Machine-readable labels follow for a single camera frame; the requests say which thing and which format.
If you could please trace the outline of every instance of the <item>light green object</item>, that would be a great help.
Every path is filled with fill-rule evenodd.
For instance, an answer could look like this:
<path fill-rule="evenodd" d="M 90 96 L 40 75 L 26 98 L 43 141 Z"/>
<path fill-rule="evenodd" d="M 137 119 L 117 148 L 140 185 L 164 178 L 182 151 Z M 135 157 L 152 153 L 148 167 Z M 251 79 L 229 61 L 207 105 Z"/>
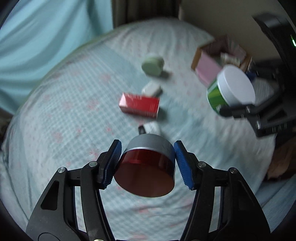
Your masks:
<path fill-rule="evenodd" d="M 160 76 L 165 62 L 162 57 L 148 57 L 142 63 L 142 70 L 147 75 Z"/>

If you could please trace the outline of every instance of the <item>white plastic item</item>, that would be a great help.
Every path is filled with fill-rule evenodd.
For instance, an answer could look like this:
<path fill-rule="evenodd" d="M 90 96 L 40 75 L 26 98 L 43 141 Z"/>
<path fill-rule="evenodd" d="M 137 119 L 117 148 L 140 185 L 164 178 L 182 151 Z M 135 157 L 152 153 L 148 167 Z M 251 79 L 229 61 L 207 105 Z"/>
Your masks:
<path fill-rule="evenodd" d="M 227 64 L 217 76 L 218 88 L 229 106 L 238 104 L 255 104 L 254 88 L 238 67 Z"/>
<path fill-rule="evenodd" d="M 161 130 L 156 121 L 148 122 L 146 124 L 143 124 L 143 127 L 145 129 L 145 132 L 147 134 L 155 134 L 155 135 L 161 135 Z"/>
<path fill-rule="evenodd" d="M 155 97 L 161 92 L 161 87 L 159 84 L 154 81 L 150 81 L 145 87 L 142 89 L 142 94 L 148 97 Z"/>

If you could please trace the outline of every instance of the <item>white small object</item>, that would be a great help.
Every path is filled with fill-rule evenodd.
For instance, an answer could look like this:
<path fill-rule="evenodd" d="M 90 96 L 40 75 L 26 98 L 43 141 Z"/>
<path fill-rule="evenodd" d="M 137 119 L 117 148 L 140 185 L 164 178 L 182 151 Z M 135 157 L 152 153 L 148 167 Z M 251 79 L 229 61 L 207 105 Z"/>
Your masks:
<path fill-rule="evenodd" d="M 142 94 L 148 97 L 155 97 L 161 92 L 161 87 L 159 84 L 154 81 L 150 81 L 145 87 L 142 89 Z"/>
<path fill-rule="evenodd" d="M 145 129 L 146 134 L 155 134 L 159 136 L 161 134 L 160 127 L 156 121 L 143 124 L 143 127 Z"/>

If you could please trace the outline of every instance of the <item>metal screw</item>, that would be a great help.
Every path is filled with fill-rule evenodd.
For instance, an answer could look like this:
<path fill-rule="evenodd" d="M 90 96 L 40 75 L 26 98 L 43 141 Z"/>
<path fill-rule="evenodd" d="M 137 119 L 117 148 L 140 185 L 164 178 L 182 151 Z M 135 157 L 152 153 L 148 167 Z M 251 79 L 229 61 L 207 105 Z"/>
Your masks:
<path fill-rule="evenodd" d="M 60 167 L 60 168 L 57 170 L 57 172 L 58 172 L 58 173 L 63 173 L 65 170 L 66 170 L 66 168 L 64 168 L 64 167 Z"/>
<path fill-rule="evenodd" d="M 238 172 L 238 170 L 234 167 L 230 168 L 230 172 L 233 174 L 236 174 Z"/>
<path fill-rule="evenodd" d="M 251 113 L 251 108 L 250 108 L 250 106 L 247 106 L 247 107 L 246 107 L 246 112 L 247 112 L 247 113 Z"/>
<path fill-rule="evenodd" d="M 95 167 L 97 164 L 98 164 L 98 163 L 97 163 L 96 161 L 91 161 L 91 162 L 89 163 L 89 166 L 90 166 L 90 167 Z"/>
<path fill-rule="evenodd" d="M 257 128 L 258 130 L 261 129 L 261 123 L 260 123 L 260 121 L 256 121 L 256 128 Z"/>
<path fill-rule="evenodd" d="M 198 164 L 197 164 L 199 167 L 203 168 L 205 167 L 207 164 L 203 161 L 200 161 Z"/>

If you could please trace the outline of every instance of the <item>dark curtain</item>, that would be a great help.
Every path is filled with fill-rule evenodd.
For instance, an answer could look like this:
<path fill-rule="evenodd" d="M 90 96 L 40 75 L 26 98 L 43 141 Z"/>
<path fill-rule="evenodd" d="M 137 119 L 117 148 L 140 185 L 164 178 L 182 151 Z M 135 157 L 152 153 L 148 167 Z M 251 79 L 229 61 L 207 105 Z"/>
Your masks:
<path fill-rule="evenodd" d="M 181 0 L 112 0 L 114 28 L 154 17 L 178 17 Z"/>

